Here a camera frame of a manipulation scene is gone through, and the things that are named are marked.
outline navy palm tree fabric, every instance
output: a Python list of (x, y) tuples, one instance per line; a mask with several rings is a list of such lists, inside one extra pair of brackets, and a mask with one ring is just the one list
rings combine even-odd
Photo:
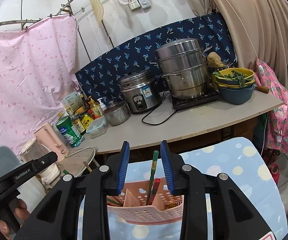
[(76, 73), (77, 80), (87, 96), (104, 98), (105, 102), (123, 99), (118, 80), (139, 70), (150, 70), (158, 80), (158, 89), (167, 90), (158, 66), (149, 63), (155, 59), (154, 50), (169, 41), (198, 38), (201, 46), (213, 46), (224, 62), (236, 65), (236, 55), (231, 37), (220, 13), (198, 16), (178, 21), (134, 37), (111, 49), (87, 64)]

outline stainless steel pot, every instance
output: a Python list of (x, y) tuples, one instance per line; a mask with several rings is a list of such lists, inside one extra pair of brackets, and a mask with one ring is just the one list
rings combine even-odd
[(207, 72), (207, 62), (185, 70), (165, 73), (167, 86), (173, 97), (178, 99), (192, 99), (207, 92), (210, 77)]
[(212, 47), (203, 49), (198, 39), (181, 39), (169, 42), (155, 50), (155, 56), (161, 73), (172, 73), (203, 64), (204, 53)]
[(119, 125), (124, 123), (131, 116), (125, 101), (116, 103), (111, 101), (110, 106), (108, 106), (102, 114), (110, 125)]
[(161, 102), (156, 79), (149, 70), (124, 76), (119, 83), (121, 84), (121, 93), (133, 114), (147, 112)]

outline beige curtain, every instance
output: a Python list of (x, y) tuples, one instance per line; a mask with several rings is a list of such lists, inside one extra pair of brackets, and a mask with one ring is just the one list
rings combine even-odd
[(257, 57), (287, 85), (288, 3), (286, 0), (190, 0), (198, 15), (217, 9), (230, 31), (239, 67), (253, 68)]

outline sticker with red border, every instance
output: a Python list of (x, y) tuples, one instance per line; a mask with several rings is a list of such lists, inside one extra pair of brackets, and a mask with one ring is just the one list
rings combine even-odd
[(260, 240), (276, 240), (276, 239), (273, 232), (269, 232), (265, 236), (263, 236)]

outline power socket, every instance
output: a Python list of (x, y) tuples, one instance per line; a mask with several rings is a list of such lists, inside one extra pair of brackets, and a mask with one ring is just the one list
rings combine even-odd
[(138, 8), (141, 8), (141, 6), (139, 4), (139, 1), (137, 1), (137, 0), (134, 0), (134, 1), (130, 2), (128, 4), (128, 6), (130, 7), (131, 11), (134, 11), (134, 10), (136, 10)]
[(138, 0), (138, 1), (139, 1), (143, 10), (151, 8), (151, 5), (150, 5), (148, 0)]

